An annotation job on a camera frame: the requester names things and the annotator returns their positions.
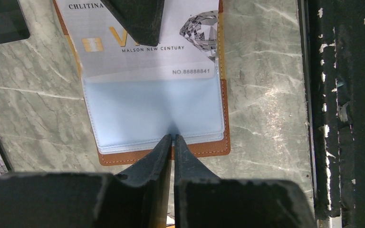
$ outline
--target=white card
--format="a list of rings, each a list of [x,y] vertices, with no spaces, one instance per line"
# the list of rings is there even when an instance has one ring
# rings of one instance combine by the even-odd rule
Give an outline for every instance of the white card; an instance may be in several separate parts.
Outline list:
[[[218,0],[167,0],[157,47],[137,44],[99,1],[57,0],[82,76],[94,82],[215,75]]]

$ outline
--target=marble surface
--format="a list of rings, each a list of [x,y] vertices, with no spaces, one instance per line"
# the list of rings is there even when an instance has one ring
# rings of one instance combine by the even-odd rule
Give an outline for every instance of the marble surface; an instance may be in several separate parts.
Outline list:
[[[76,64],[52,2],[20,4],[31,37],[0,45],[0,138],[13,169],[125,169],[98,162]],[[225,0],[224,7],[231,153],[201,161],[223,178],[293,180],[312,203],[296,0]]]

